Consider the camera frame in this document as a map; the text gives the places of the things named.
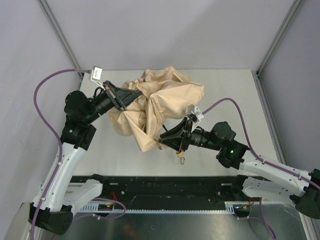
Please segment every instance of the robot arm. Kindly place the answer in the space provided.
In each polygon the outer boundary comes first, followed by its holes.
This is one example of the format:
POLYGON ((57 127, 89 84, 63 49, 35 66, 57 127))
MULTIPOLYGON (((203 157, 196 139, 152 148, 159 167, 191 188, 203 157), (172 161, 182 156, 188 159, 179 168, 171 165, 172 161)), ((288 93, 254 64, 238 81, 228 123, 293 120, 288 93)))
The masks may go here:
POLYGON ((235 140, 236 133, 227 122, 218 122, 211 131, 199 126, 194 128, 194 123, 199 124, 198 116, 202 118, 197 109, 189 108, 187 117, 180 124, 160 135, 159 143, 177 152, 185 152, 189 145, 216 150, 216 159, 225 168, 244 170, 267 179, 261 181, 239 175, 234 189, 238 189, 240 195, 292 204, 302 214, 320 219, 320 191, 309 183, 320 182, 319 170, 310 173, 259 155, 263 160, 260 161, 248 146, 235 140))
POLYGON ((94 67, 91 72, 91 80, 99 86, 93 97, 87 98, 78 90, 66 97, 66 122, 60 137, 62 160, 59 161, 58 151, 46 180, 30 204, 29 222, 41 203, 35 225, 58 235, 64 234, 73 216, 102 192, 102 184, 89 179, 78 190, 66 194, 73 173, 95 135, 96 128, 91 123, 113 107, 123 111, 142 94, 138 90, 118 88, 110 81, 100 83, 101 71, 94 67))

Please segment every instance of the white wall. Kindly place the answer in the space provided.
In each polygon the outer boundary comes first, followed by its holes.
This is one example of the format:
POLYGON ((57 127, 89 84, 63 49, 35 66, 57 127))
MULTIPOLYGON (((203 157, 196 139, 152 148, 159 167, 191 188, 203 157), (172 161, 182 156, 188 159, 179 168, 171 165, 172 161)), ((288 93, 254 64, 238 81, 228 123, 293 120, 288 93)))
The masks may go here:
POLYGON ((305 1, 262 74, 287 161, 320 169, 320 1, 305 1))
POLYGON ((48 0, 81 66, 251 69, 293 0, 48 0))
MULTIPOLYGON (((33 105, 36 85, 49 74, 72 68, 37 1, 0 3, 0 239, 24 201, 48 174, 57 142, 33 105)), ((43 114, 55 129, 64 124, 64 99, 79 83, 65 73, 40 90, 43 114)))

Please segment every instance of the white table surface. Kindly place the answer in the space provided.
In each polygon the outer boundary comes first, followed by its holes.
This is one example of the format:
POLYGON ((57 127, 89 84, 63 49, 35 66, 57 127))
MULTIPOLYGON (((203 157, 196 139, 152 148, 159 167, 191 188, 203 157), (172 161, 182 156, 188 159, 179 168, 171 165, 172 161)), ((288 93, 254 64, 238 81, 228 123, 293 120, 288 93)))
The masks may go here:
MULTIPOLYGON (((192 80, 205 85, 204 96, 198 107, 204 111, 216 101, 230 97, 240 106, 253 148, 260 154, 277 161, 276 152, 259 100, 252 73, 248 69, 180 70, 192 80)), ((121 86, 133 81, 143 70, 103 71, 101 81, 111 81, 121 86)), ((80 90, 92 97, 97 85, 85 74, 80 90)), ((227 121, 237 135, 238 142, 247 144, 240 117, 231 102, 223 102, 202 119, 200 126, 206 131, 217 122, 227 121)), ((180 121, 168 119, 170 129, 180 121)), ((245 174, 232 168, 224 168, 216 160, 217 151, 190 146, 185 153, 185 164, 180 165, 173 149, 140 152, 134 136, 118 135, 108 114, 93 125, 97 131, 91 145, 78 165, 74 175, 100 174, 106 176, 235 176, 245 174)))

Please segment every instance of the red wire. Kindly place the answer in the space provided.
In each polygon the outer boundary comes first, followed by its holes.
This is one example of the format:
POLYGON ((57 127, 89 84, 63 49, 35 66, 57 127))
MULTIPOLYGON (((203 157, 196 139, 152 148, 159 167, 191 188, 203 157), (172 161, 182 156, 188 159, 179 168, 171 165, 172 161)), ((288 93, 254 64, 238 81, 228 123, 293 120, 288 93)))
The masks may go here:
POLYGON ((113 196, 113 200, 118 201, 118 198, 116 196, 116 193, 114 191, 111 192, 112 196, 113 196))
POLYGON ((252 197, 249 197, 249 199, 250 199, 250 205, 249 205, 249 207, 251 207, 251 206, 255 203, 255 199, 252 198, 252 197))

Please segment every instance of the beige cloth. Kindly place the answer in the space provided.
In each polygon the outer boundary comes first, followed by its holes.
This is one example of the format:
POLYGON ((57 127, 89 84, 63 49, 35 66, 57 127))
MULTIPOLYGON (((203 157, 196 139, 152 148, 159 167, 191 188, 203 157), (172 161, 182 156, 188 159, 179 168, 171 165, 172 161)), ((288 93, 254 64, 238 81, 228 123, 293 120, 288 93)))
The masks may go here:
POLYGON ((163 70, 145 70, 122 88, 140 90, 142 95, 120 112, 113 108, 109 117, 115 131, 123 136, 134 135, 142 152, 157 145, 159 132, 166 119, 182 119, 189 105, 197 105, 204 95, 204 86, 172 66, 163 70))

